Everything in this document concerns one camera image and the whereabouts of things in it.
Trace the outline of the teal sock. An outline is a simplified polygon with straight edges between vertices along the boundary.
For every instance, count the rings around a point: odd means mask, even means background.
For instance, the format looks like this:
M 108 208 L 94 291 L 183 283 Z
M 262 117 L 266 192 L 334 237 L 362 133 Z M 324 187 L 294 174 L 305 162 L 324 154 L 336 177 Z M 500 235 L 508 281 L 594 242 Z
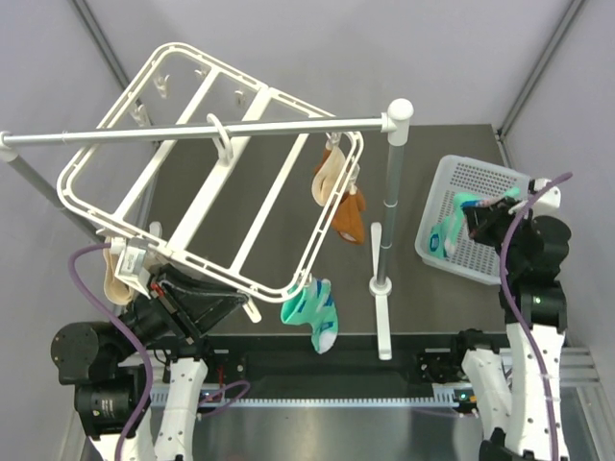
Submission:
M 292 299 L 283 303 L 281 321 L 285 325 L 311 327 L 311 344 L 318 354 L 328 352 L 339 332 L 339 320 L 328 279 L 312 279 Z
M 428 241 L 430 254 L 446 259 L 455 253 L 457 238 L 462 226 L 465 224 L 463 209 L 467 206 L 490 206 L 504 197 L 516 198 L 520 195 L 520 189 L 513 187 L 503 195 L 492 198 L 482 198 L 471 193 L 457 193 L 453 198 L 453 211 L 446 216 L 441 223 L 434 225 L 430 230 Z

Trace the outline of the orange brown sock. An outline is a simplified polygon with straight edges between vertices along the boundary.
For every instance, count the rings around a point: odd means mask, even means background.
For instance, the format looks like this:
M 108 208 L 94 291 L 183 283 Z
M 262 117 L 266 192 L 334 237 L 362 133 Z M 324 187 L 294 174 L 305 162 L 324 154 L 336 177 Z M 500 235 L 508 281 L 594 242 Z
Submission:
M 345 241 L 361 245 L 365 240 L 365 228 L 361 213 L 366 209 L 360 190 L 353 186 L 346 192 L 332 219 L 332 227 Z

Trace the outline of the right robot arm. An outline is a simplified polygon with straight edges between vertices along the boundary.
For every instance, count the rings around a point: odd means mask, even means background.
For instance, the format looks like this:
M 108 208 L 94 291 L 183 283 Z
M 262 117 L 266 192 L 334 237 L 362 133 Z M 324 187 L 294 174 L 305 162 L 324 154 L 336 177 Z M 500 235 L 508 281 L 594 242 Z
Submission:
M 567 460 L 561 421 L 560 363 L 568 326 L 558 280 L 572 233 L 559 219 L 525 211 L 519 199 L 455 197 L 470 239 L 500 259 L 500 304 L 511 352 L 511 378 L 497 348 L 464 332 L 451 352 L 451 373 L 470 380 L 483 427 L 481 460 Z

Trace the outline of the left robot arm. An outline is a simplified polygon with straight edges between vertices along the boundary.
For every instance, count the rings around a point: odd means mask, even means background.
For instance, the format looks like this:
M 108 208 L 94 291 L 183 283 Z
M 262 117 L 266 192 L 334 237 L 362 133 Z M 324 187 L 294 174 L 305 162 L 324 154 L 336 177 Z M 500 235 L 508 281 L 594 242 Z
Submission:
M 192 459 L 202 386 L 218 367 L 208 333 L 246 300 L 230 286 L 165 265 L 125 313 L 56 333 L 50 353 L 59 382 L 73 387 L 85 436 L 102 459 Z M 153 433 L 155 374 L 148 352 L 161 341 L 170 351 L 169 388 L 160 429 Z

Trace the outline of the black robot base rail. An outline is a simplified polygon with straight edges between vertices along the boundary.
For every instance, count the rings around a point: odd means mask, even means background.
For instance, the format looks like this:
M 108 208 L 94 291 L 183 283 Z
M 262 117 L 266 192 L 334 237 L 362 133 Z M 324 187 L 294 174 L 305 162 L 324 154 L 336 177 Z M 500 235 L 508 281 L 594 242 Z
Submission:
M 452 333 L 394 333 L 382 360 L 373 334 L 342 334 L 324 354 L 306 335 L 210 336 L 205 383 L 245 379 L 253 400 L 427 397 L 434 384 L 464 381 L 455 342 Z

